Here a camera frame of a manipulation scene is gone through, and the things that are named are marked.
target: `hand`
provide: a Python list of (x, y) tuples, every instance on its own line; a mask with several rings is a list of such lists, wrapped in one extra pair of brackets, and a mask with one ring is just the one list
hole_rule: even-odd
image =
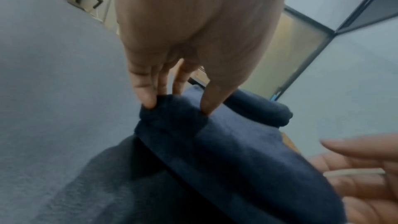
[(333, 153), (311, 160), (321, 172), (352, 168), (383, 168), (385, 175), (352, 175), (328, 178), (343, 198), (353, 224), (398, 223), (398, 134), (326, 140)]
[(253, 72), (272, 38), (284, 0), (115, 0), (133, 89), (143, 105), (173, 94), (204, 66), (210, 79), (201, 110), (210, 114)]

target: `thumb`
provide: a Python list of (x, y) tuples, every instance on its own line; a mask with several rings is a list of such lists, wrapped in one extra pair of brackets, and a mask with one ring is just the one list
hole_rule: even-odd
[(202, 99), (200, 101), (200, 109), (203, 114), (209, 116), (218, 106), (221, 105), (239, 86), (220, 86), (214, 81), (210, 81), (206, 86)]
[(327, 149), (352, 158), (398, 161), (398, 134), (321, 141)]

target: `towel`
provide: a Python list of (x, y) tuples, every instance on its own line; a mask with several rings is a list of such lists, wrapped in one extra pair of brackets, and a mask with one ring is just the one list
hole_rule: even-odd
[(344, 224), (326, 178), (282, 142), (289, 109), (238, 90), (210, 117), (203, 90), (159, 96), (135, 133), (178, 178), (236, 223)]

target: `dark blue fabric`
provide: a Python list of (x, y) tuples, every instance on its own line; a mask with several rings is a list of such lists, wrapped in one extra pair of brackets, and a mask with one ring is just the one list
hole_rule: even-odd
[(346, 222), (327, 180), (282, 143), (286, 106), (237, 91), (206, 117), (202, 93), (194, 86), (140, 112), (136, 135), (177, 176), (237, 223)]

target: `navy cloth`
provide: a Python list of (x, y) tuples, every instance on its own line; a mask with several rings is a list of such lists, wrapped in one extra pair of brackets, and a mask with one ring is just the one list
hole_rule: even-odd
[(237, 223), (346, 223), (327, 180), (283, 144), (286, 106), (239, 90), (206, 117), (202, 93), (194, 86), (158, 97), (155, 109), (141, 109), (135, 130), (184, 183)]

